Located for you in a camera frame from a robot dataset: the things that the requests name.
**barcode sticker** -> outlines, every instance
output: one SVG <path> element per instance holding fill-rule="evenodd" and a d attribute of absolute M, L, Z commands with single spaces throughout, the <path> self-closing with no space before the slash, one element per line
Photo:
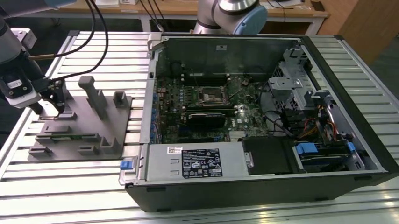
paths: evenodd
<path fill-rule="evenodd" d="M 169 154 L 182 154 L 183 147 L 169 147 Z"/>

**aluminum extrusion table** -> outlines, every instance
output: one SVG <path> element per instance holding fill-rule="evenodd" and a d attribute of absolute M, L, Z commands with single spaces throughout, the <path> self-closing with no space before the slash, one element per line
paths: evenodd
<path fill-rule="evenodd" d="M 125 157 L 139 153 L 141 119 L 149 72 L 150 33 L 111 32 L 111 47 L 103 65 L 91 74 L 97 88 L 110 95 L 126 91 L 135 100 L 129 123 Z M 61 52 L 77 48 L 90 32 L 69 36 Z M 316 36 L 313 41 L 330 64 L 353 100 L 365 114 L 394 158 L 399 161 L 399 103 L 362 62 L 346 41 Z M 49 76 L 91 68 L 105 50 L 105 34 L 78 53 L 54 61 Z M 322 76 L 316 74 L 324 87 Z M 67 80 L 73 95 L 83 95 L 79 77 Z M 30 109 L 0 151 L 0 223 L 398 223 L 399 178 L 377 187 L 365 187 L 337 200 L 273 204 L 239 208 L 146 213 L 119 184 L 121 161 L 33 163 L 29 148 L 43 122 Z"/>

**power supply label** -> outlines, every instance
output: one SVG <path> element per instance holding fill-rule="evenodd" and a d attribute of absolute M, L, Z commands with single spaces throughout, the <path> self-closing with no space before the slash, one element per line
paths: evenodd
<path fill-rule="evenodd" d="M 223 176 L 219 149 L 182 150 L 183 177 Z"/>

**wooden table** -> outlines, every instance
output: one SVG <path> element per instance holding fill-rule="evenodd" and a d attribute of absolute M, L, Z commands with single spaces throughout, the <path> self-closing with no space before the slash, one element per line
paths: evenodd
<path fill-rule="evenodd" d="M 157 0 L 162 13 L 166 19 L 170 20 L 197 20 L 198 14 L 198 1 L 195 0 Z M 149 10 L 150 5 L 146 0 L 143 0 Z M 312 0 L 306 0 L 306 6 L 312 7 Z M 143 5 L 126 5 L 122 4 L 118 8 L 102 8 L 106 18 L 113 19 L 141 19 L 145 32 L 151 32 L 151 18 L 143 8 Z M 306 9 L 270 9 L 269 19 L 271 22 L 305 22 L 310 23 L 308 29 L 308 35 L 316 35 L 320 31 L 325 19 L 330 16 L 328 12 L 316 11 Z M 30 14 L 27 17 L 49 17 L 49 18 L 90 18 L 91 14 L 85 0 L 78 0 L 78 2 L 62 8 L 61 10 L 51 10 L 37 14 Z"/>

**motherboard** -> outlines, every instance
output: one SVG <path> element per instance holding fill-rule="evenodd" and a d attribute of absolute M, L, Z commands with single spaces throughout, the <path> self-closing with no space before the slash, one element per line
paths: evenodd
<path fill-rule="evenodd" d="M 246 75 L 161 77 L 161 143 L 230 142 L 269 135 L 257 102 L 262 86 Z"/>

